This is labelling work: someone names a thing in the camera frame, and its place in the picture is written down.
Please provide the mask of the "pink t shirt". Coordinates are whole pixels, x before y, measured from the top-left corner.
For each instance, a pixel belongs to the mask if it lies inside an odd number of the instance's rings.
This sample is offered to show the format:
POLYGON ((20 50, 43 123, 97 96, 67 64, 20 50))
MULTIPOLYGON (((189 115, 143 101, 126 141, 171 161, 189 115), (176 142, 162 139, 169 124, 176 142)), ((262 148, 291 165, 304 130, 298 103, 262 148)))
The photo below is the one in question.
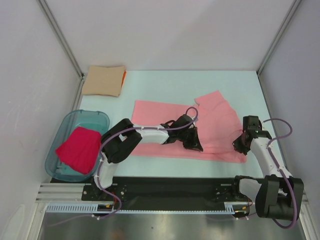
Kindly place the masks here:
MULTIPOLYGON (((196 98, 188 115, 198 116, 195 123, 203 151, 188 150, 180 141, 171 144, 140 143, 131 153, 140 157, 180 158, 243 164, 247 157, 234 150, 233 141, 242 134, 236 111, 219 91, 196 98)), ((136 100, 131 121, 137 125, 156 126, 177 120, 187 105, 136 100)))

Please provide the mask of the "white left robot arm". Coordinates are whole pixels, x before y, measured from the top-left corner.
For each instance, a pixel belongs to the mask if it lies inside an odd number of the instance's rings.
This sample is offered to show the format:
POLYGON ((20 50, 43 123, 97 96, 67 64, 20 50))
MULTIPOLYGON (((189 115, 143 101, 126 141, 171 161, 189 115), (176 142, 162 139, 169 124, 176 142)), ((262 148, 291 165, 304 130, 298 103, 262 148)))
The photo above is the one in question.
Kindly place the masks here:
POLYGON ((99 165, 93 177, 93 194, 100 200, 110 196, 113 177, 118 164, 123 162, 139 144, 173 144, 182 142, 183 148, 202 152, 203 147, 195 126, 197 116, 181 115, 157 126, 133 124, 122 119, 101 137, 99 165))

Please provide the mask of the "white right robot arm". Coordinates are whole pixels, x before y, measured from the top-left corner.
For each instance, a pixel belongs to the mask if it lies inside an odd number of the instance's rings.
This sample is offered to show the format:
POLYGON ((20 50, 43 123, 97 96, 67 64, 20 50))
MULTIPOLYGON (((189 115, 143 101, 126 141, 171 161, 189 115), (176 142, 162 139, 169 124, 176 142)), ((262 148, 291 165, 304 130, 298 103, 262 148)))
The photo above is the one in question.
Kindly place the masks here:
POLYGON ((253 153, 263 178, 239 176, 239 183, 230 188, 230 194, 237 201, 245 197, 253 200, 260 218, 293 222, 299 218, 304 183, 278 162, 271 139, 268 131, 246 130, 233 142, 237 152, 253 153))

